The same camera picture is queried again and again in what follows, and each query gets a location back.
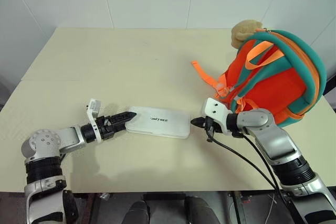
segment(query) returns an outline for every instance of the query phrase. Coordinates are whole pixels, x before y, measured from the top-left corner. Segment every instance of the beige table surface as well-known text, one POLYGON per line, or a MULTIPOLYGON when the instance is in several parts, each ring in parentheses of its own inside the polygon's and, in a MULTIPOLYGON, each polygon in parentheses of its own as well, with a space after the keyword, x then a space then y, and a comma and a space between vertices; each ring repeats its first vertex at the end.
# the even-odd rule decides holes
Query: beige table surface
MULTIPOLYGON (((190 61, 218 76, 234 56, 225 29, 57 29, 0 113, 0 191, 23 191, 22 142, 37 129, 87 123, 90 98, 102 101, 101 115, 138 105, 184 110, 193 118, 213 90, 190 61)), ((327 186, 336 185, 335 126, 322 98, 285 128, 327 186)), ((266 172, 244 140, 215 136, 266 172)), ((185 140, 120 132, 68 155, 62 168, 74 192, 270 189, 248 164, 205 139, 193 126, 185 140)))

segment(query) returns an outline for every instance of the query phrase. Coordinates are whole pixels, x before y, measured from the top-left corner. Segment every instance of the white plastic case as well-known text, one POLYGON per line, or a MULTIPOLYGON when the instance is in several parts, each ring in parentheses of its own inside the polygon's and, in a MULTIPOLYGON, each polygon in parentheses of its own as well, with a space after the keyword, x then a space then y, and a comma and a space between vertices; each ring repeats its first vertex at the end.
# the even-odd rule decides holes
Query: white plastic case
POLYGON ((186 112, 138 106, 129 111, 137 114, 125 124, 129 132, 174 138, 190 134, 190 115, 186 112))

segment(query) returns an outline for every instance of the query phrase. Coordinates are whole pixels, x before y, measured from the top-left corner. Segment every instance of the silver robot arm segment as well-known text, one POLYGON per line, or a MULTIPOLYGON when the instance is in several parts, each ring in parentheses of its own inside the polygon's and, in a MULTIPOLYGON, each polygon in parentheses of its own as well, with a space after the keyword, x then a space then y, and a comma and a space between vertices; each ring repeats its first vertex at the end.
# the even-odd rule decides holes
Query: silver robot arm segment
POLYGON ((66 188, 62 174, 61 155, 76 151, 91 142, 101 143, 125 129, 125 122, 136 114, 123 112, 98 117, 100 102, 91 99, 87 107, 90 123, 61 130, 38 130, 21 147, 26 157, 25 186, 27 223, 74 223, 77 206, 66 188))
POLYGON ((232 113, 224 104, 208 98, 203 105, 204 124, 200 118, 192 124, 206 126, 206 118, 213 119, 211 129, 224 134, 243 133, 255 138, 256 146, 273 168, 282 189, 290 198, 288 206, 297 223, 336 223, 336 200, 319 175, 310 168, 300 149, 288 133, 278 127, 273 115, 265 109, 232 113))

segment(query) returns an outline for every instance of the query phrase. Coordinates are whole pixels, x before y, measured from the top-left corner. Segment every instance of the orange strap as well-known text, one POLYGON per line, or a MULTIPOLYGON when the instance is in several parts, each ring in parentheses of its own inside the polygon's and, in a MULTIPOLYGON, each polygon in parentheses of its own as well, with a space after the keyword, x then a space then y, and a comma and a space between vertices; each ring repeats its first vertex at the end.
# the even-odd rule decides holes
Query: orange strap
POLYGON ((259 106, 251 99, 242 97, 237 100, 238 107, 236 109, 236 113, 239 113, 244 110, 245 105, 250 105, 252 109, 257 109, 259 106))
POLYGON ((284 56, 284 53, 280 51, 280 49, 276 50, 270 57, 268 57, 265 61, 263 61, 259 65, 254 65, 250 61, 256 58, 258 55, 260 55, 262 52, 273 46, 274 44, 268 41, 263 41, 256 45, 254 48, 248 52, 246 56, 246 62, 245 62, 245 68, 248 70, 253 70, 262 66, 265 66, 267 64, 272 63, 273 61, 281 58, 284 56))
POLYGON ((216 89, 218 82, 214 78, 209 76, 206 72, 204 72, 204 70, 200 67, 200 64, 198 64, 197 60, 194 60, 191 63, 196 69, 197 73, 201 76, 202 80, 208 83, 214 89, 216 89))
POLYGON ((224 97, 228 94, 228 87, 226 86, 226 77, 225 74, 222 74, 218 81, 209 76, 204 70, 200 67, 197 60, 191 62, 197 73, 201 76, 202 80, 213 87, 217 92, 217 97, 224 97))
POLYGON ((284 122, 287 118, 293 118, 296 120, 301 120, 304 115, 294 114, 289 110, 289 108, 285 108, 274 115, 274 120, 276 124, 284 122))
POLYGON ((315 65, 313 64, 313 62, 310 60, 310 58, 307 56, 307 54, 292 40, 286 38, 285 36, 278 34, 278 33, 272 33, 271 34, 275 35, 276 37, 278 37, 279 39, 281 39, 282 41, 284 41, 296 54, 297 56, 299 56, 299 58, 303 61, 303 63, 308 67, 310 73, 312 74, 312 77, 314 79, 314 83, 315 83, 315 95, 314 95, 314 99, 313 102, 307 106, 305 109, 301 110, 299 112, 300 115, 303 115, 304 113, 306 113, 312 106, 314 106, 314 104, 317 101, 318 98, 318 94, 319 94, 319 89, 320 89, 320 76, 319 73, 315 67, 315 65))

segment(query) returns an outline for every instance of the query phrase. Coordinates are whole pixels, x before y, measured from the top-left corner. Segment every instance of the stuffed toy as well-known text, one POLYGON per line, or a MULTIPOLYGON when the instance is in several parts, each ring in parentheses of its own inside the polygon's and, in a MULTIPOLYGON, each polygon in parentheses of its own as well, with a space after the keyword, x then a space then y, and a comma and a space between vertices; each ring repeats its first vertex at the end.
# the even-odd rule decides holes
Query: stuffed toy
POLYGON ((257 28, 261 28, 263 25, 261 22, 247 19, 239 22, 231 30, 231 45, 234 48, 239 48, 245 39, 252 36, 257 28))

